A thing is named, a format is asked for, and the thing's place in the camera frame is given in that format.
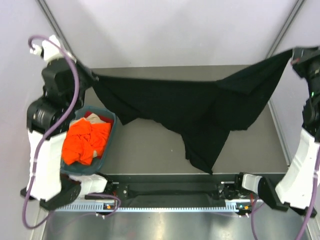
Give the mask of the black t-shirt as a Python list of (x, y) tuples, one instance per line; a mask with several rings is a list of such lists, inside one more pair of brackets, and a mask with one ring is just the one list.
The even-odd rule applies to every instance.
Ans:
[(232, 131), (247, 130), (274, 93), (291, 49), (216, 81), (101, 75), (92, 88), (121, 123), (152, 120), (181, 135), (185, 157), (208, 174)]

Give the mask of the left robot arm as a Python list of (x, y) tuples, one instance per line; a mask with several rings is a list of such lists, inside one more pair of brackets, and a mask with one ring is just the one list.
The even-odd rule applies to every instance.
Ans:
[(30, 144), (29, 181), (20, 194), (53, 211), (86, 195), (109, 198), (111, 183), (98, 174), (61, 172), (63, 143), (76, 111), (83, 107), (86, 90), (95, 82), (90, 70), (65, 49), (59, 38), (39, 36), (41, 44), (28, 40), (30, 52), (46, 62), (41, 76), (42, 96), (27, 108)]

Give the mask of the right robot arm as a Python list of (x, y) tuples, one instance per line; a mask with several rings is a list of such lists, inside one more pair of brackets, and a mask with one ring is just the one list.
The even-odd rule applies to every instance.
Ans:
[(320, 168), (320, 48), (294, 48), (291, 65), (306, 80), (309, 93), (302, 110), (299, 145), (291, 164), (277, 185), (265, 176), (241, 172), (235, 179), (233, 192), (239, 198), (255, 193), (274, 210), (292, 209), (301, 216), (314, 218), (319, 185), (316, 174)]

